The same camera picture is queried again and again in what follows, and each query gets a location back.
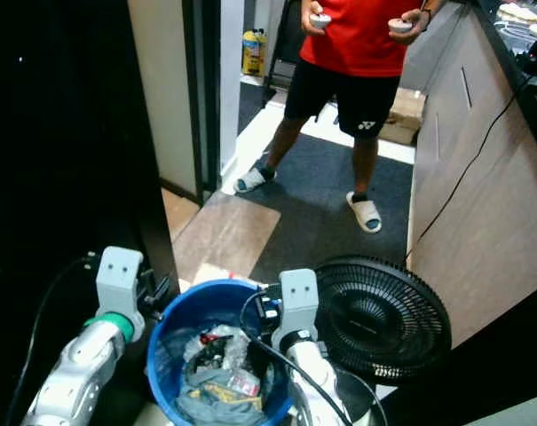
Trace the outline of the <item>brown cardboard box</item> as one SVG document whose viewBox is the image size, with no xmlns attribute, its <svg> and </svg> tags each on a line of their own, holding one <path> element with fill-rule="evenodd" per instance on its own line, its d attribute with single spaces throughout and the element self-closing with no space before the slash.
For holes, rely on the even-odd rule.
<svg viewBox="0 0 537 426">
<path fill-rule="evenodd" d="M 415 146 L 415 135 L 422 128 L 427 94 L 398 88 L 389 116 L 379 138 L 403 146 Z"/>
</svg>

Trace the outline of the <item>yellow container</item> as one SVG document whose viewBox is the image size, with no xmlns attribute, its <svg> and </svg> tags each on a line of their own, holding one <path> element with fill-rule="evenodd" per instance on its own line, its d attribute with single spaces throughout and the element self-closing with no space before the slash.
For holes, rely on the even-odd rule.
<svg viewBox="0 0 537 426">
<path fill-rule="evenodd" d="M 265 32 L 262 28 L 249 29 L 242 36 L 242 73 L 250 76 L 265 74 Z"/>
</svg>

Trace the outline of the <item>dark translucent washer lid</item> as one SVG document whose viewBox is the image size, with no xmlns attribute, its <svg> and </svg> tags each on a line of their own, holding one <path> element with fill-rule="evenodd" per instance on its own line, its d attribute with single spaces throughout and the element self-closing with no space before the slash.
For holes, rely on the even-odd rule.
<svg viewBox="0 0 537 426">
<path fill-rule="evenodd" d="M 466 426 L 537 398 L 537 287 L 384 399 L 387 426 Z"/>
</svg>

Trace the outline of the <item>person's left hand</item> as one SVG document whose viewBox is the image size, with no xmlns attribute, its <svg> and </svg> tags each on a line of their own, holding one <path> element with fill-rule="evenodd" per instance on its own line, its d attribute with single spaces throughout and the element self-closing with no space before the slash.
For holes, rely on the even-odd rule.
<svg viewBox="0 0 537 426">
<path fill-rule="evenodd" d="M 421 8 L 402 13 L 399 18 L 402 18 L 406 21 L 411 21 L 411 23 L 415 24 L 415 27 L 411 29 L 410 32 L 405 34 L 393 34 L 390 32 L 393 36 L 397 37 L 397 39 L 411 39 L 413 36 L 418 36 L 418 34 L 421 34 L 423 31 L 425 31 L 425 29 L 428 27 L 428 24 L 430 24 L 430 17 L 427 15 L 422 15 Z"/>
</svg>

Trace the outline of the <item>grey washing machine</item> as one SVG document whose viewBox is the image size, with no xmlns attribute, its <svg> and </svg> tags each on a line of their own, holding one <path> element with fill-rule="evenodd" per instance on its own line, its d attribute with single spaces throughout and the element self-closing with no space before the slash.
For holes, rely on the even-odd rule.
<svg viewBox="0 0 537 426">
<path fill-rule="evenodd" d="M 467 423 L 466 426 L 537 426 L 537 397 Z"/>
</svg>

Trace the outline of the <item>grey-teal garment with yellow print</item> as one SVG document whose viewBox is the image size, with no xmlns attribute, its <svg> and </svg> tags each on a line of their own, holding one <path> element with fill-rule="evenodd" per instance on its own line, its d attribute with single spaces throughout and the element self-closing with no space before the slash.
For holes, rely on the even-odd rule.
<svg viewBox="0 0 537 426">
<path fill-rule="evenodd" d="M 244 398 L 229 390 L 229 369 L 185 373 L 175 405 L 195 426 L 259 426 L 265 420 L 263 398 Z"/>
</svg>

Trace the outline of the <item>red and white packet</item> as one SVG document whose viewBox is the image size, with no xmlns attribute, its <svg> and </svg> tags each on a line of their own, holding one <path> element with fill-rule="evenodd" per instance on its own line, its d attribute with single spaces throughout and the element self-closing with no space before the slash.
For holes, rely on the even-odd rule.
<svg viewBox="0 0 537 426">
<path fill-rule="evenodd" d="M 256 374 L 242 368 L 231 370 L 227 387 L 229 390 L 242 395 L 244 398 L 259 398 L 260 378 Z"/>
</svg>

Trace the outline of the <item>black floor fan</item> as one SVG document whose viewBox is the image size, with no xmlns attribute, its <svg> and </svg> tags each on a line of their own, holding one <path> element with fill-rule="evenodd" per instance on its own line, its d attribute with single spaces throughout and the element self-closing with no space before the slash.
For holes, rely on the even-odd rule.
<svg viewBox="0 0 537 426">
<path fill-rule="evenodd" d="M 399 264 L 337 256 L 313 268 L 314 325 L 330 361 L 374 384 L 400 386 L 449 361 L 449 313 L 433 288 Z"/>
</svg>

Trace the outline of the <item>clear plastic bag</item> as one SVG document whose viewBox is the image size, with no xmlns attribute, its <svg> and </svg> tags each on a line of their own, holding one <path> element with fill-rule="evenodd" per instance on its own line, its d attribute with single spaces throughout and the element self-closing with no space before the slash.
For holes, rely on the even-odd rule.
<svg viewBox="0 0 537 426">
<path fill-rule="evenodd" d="M 223 369 L 243 368 L 248 356 L 248 346 L 250 338 L 243 329 L 225 324 L 216 325 L 210 330 L 211 335 L 214 335 L 222 341 L 222 364 Z"/>
</svg>

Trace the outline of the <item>brown wooden cabinet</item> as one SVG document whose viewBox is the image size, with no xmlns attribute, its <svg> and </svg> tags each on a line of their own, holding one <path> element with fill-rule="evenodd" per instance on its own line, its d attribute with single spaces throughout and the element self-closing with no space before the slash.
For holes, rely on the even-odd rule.
<svg viewBox="0 0 537 426">
<path fill-rule="evenodd" d="M 411 269 L 454 345 L 537 287 L 537 100 L 482 5 L 456 5 L 415 147 Z"/>
</svg>

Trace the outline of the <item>person's right hand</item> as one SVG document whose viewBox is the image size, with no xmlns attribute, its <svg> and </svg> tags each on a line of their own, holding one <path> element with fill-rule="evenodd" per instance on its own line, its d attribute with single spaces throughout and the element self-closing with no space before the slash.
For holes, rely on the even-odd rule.
<svg viewBox="0 0 537 426">
<path fill-rule="evenodd" d="M 308 21 L 308 16 L 312 15 L 313 13 L 316 13 L 316 15 L 318 15 L 318 13 L 325 13 L 324 8 L 321 7 L 320 0 L 302 0 L 302 3 L 304 3 L 305 11 L 308 12 L 307 18 L 305 18 L 305 23 L 307 23 L 307 27 L 309 29 L 312 29 L 312 31 L 320 33 L 324 32 L 325 29 L 322 29 L 322 31 L 320 31 L 320 29 L 313 28 Z"/>
</svg>

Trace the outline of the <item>black door frame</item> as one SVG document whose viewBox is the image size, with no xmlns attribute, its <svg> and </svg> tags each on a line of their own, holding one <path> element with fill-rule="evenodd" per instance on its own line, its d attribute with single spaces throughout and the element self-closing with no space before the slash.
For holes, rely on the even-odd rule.
<svg viewBox="0 0 537 426">
<path fill-rule="evenodd" d="M 195 28 L 198 29 L 201 78 L 201 114 L 204 126 L 206 178 L 203 190 L 206 198 L 216 193 L 220 184 L 220 5 L 218 0 L 194 0 Z"/>
</svg>

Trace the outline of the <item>white slipper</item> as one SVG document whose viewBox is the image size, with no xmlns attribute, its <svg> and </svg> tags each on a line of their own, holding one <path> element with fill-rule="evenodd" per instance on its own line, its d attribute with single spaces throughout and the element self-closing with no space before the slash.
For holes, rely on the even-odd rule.
<svg viewBox="0 0 537 426">
<path fill-rule="evenodd" d="M 376 203 L 369 198 L 368 194 L 349 192 L 346 194 L 346 202 L 362 231 L 378 233 L 382 230 L 381 215 L 379 215 Z"/>
<path fill-rule="evenodd" d="M 236 179 L 234 191 L 236 193 L 251 192 L 265 183 L 272 182 L 275 175 L 276 170 L 271 167 L 252 167 L 248 173 Z"/>
</svg>

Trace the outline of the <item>person in black shorts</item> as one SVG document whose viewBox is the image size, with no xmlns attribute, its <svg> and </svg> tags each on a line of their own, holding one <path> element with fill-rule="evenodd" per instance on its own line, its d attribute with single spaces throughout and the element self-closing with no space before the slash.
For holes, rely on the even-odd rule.
<svg viewBox="0 0 537 426">
<path fill-rule="evenodd" d="M 307 27 L 308 12 L 301 0 L 305 40 L 300 60 L 271 150 L 257 167 L 277 171 L 305 122 L 319 114 L 329 99 L 336 99 L 338 127 L 353 139 L 351 192 L 368 194 L 379 131 L 397 97 L 407 48 L 421 36 L 397 39 L 387 21 L 421 8 L 422 0 L 320 0 L 320 4 L 332 17 L 322 33 Z"/>
</svg>

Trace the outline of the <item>blue plastic bucket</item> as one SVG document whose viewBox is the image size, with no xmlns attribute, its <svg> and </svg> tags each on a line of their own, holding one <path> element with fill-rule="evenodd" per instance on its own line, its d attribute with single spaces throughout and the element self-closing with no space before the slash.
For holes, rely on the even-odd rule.
<svg viewBox="0 0 537 426">
<path fill-rule="evenodd" d="M 195 426 L 195 421 L 175 405 L 186 382 L 184 351 L 192 337 L 218 325 L 236 327 L 245 321 L 247 330 L 257 330 L 257 310 L 242 304 L 259 289 L 244 280 L 218 279 L 204 281 L 189 288 L 167 305 L 162 320 L 146 338 L 146 376 L 154 401 L 174 426 Z M 262 421 L 255 426 L 281 426 L 288 420 L 292 398 L 288 367 L 279 358 L 255 346 L 255 356 L 267 360 L 271 377 L 264 381 L 265 394 Z"/>
</svg>

